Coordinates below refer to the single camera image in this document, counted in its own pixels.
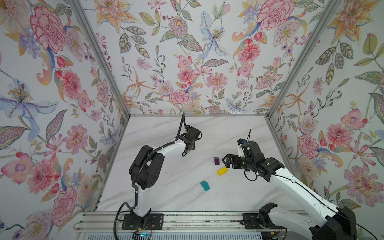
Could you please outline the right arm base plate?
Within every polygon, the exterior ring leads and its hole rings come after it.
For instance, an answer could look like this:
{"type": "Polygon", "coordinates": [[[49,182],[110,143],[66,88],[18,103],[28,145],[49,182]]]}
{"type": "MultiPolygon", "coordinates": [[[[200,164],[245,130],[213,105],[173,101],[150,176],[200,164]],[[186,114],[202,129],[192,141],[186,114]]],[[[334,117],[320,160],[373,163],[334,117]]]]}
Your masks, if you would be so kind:
{"type": "Polygon", "coordinates": [[[284,227],[272,224],[268,216],[259,213],[244,213],[242,214],[241,225],[245,226],[246,230],[285,230],[284,227]]]}

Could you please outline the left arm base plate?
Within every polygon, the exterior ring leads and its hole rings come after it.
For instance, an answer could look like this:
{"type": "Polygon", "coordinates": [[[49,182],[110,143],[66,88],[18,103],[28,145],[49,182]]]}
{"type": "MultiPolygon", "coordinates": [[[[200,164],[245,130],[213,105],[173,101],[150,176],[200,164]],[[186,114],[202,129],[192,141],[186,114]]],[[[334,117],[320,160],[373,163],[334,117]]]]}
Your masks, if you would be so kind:
{"type": "Polygon", "coordinates": [[[135,213],[125,214],[122,230],[162,230],[164,224],[164,214],[149,213],[140,217],[135,213]]]}

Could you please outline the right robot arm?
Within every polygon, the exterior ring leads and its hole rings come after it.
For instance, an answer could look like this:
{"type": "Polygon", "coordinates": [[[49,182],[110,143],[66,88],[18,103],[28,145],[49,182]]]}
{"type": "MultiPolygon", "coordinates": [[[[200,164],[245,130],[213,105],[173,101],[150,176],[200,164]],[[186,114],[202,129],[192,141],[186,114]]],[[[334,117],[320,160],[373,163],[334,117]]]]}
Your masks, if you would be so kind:
{"type": "Polygon", "coordinates": [[[274,185],[308,214],[304,217],[291,213],[274,203],[259,209],[256,223],[263,229],[282,227],[292,230],[309,240],[356,240],[358,238],[356,215],[347,207],[337,205],[320,197],[299,181],[275,158],[265,158],[254,141],[238,140],[238,154],[223,158],[226,168],[253,172],[274,185]]]}

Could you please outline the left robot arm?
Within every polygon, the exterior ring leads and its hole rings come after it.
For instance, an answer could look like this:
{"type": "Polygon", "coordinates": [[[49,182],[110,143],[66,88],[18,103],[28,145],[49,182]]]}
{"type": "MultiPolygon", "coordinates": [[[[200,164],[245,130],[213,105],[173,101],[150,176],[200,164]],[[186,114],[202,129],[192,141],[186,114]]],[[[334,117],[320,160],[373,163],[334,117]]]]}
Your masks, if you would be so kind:
{"type": "Polygon", "coordinates": [[[174,141],[154,148],[145,145],[140,149],[129,169],[135,190],[133,212],[137,216],[144,217],[151,211],[151,187],[159,179],[165,158],[186,156],[195,149],[196,141],[202,137],[200,130],[187,127],[187,131],[178,135],[174,141]]]}

